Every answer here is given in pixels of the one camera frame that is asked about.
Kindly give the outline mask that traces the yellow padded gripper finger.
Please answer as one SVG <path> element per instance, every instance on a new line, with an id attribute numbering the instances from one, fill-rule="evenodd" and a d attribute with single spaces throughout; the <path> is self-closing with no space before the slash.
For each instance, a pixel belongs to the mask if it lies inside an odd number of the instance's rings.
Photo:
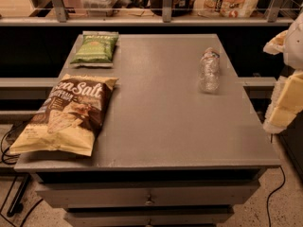
<path id="1" fill-rule="evenodd" d="M 268 133 L 281 133 L 302 111 L 303 72 L 295 71 L 287 78 L 280 76 L 275 84 L 271 103 L 265 114 L 263 128 Z"/>
<path id="2" fill-rule="evenodd" d="M 270 42 L 268 42 L 263 47 L 263 51 L 271 55 L 282 53 L 284 50 L 284 41 L 286 34 L 287 34 L 287 30 L 278 33 Z"/>

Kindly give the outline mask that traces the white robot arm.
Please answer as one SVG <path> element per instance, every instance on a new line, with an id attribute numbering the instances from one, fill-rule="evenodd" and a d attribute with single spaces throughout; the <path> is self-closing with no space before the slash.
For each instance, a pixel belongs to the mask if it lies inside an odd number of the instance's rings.
<path id="1" fill-rule="evenodd" d="M 264 47 L 268 54 L 283 54 L 284 64 L 294 69 L 288 76 L 276 81 L 267 108 L 263 128 L 271 134 L 284 131 L 303 111 L 303 13 L 287 30 L 277 34 Z"/>

